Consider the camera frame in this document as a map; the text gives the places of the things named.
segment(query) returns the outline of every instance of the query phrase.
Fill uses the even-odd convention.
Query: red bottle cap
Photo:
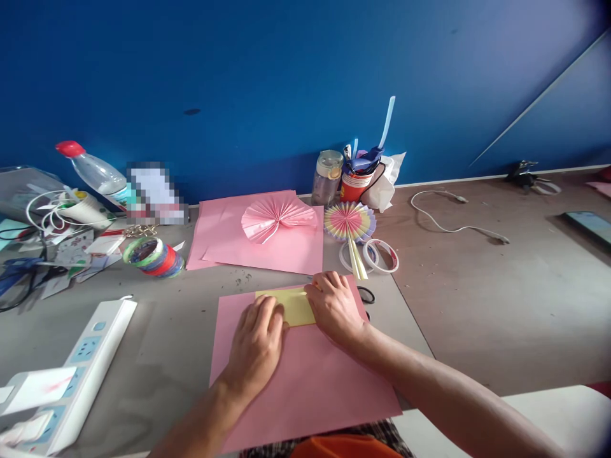
[[[86,152],[85,148],[72,140],[56,144],[55,149],[66,157],[77,157]]]

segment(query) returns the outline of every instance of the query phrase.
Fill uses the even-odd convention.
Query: yellow paper
[[[303,288],[273,289],[257,291],[255,294],[256,297],[260,295],[275,296],[278,303],[284,305],[284,321],[290,326],[303,326],[316,322]]]

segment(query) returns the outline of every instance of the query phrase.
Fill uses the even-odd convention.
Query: table
[[[594,211],[611,221],[611,201],[586,186],[591,172],[546,174],[556,196],[525,195],[502,179],[398,189],[379,215],[376,237],[398,249],[393,274],[435,357],[499,396],[611,380],[611,253],[558,218]],[[479,226],[511,240],[499,246]]]
[[[186,241],[188,256],[197,219],[158,228],[170,245]],[[324,268],[347,273],[341,244],[325,235]],[[21,257],[2,252],[2,257]],[[113,457],[150,450],[208,387],[219,296],[281,288],[310,277],[237,266],[183,272],[171,280],[116,263],[82,284],[44,301],[0,315],[0,384],[21,371],[61,366],[96,306],[134,294],[138,307],[116,352],[77,442],[66,457]],[[431,352],[391,275],[371,274],[357,282],[376,303],[365,305],[372,323],[398,341]],[[0,417],[0,429],[29,418]]]

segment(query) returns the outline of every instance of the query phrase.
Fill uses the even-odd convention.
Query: hand
[[[249,404],[276,370],[282,349],[284,307],[259,296],[246,307],[235,329],[229,363],[219,376],[239,401]]]
[[[322,332],[344,348],[360,340],[367,323],[358,314],[346,277],[337,272],[316,274],[304,291]]]

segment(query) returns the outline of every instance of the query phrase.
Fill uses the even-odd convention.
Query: pink construction paper
[[[261,193],[261,194],[252,194],[256,196],[265,196],[268,194],[276,194],[278,192],[287,192],[287,191],[274,191],[270,193]],[[210,231],[214,225],[218,222],[218,218],[214,219],[205,215],[202,212],[202,205],[206,204],[206,207],[209,207],[211,202],[216,202],[217,206],[224,206],[234,197],[225,197],[215,200],[205,200],[199,203],[199,216],[197,217],[197,222],[195,224],[195,231],[193,232],[193,242],[191,243],[191,251],[189,251],[189,259],[186,261],[186,269],[187,270],[196,270],[199,268],[206,267],[214,267],[217,265],[221,265],[221,263],[216,263],[214,261],[206,261],[203,260],[202,257],[208,248],[209,239],[206,237],[206,233]]]
[[[360,315],[356,284],[348,277]],[[254,293],[219,298],[210,384],[229,361],[240,313]],[[312,324],[290,328],[276,372],[227,437],[222,453],[401,415],[392,386],[336,347]]]
[[[264,244],[280,226],[298,228],[316,226],[316,212],[297,196],[267,195],[250,204],[242,215],[242,230],[248,240]]]
[[[290,197],[295,192],[281,191],[273,196]],[[261,195],[245,195],[200,203],[200,218],[206,227],[202,236],[207,243],[202,259],[296,274],[314,275],[322,271],[324,208],[312,207],[318,221],[315,226],[280,226],[265,244],[256,244],[248,240],[241,219],[246,208],[260,199]]]
[[[592,186],[595,190],[600,192],[607,197],[611,197],[611,183],[602,183],[600,181],[591,181],[590,183],[586,183]]]

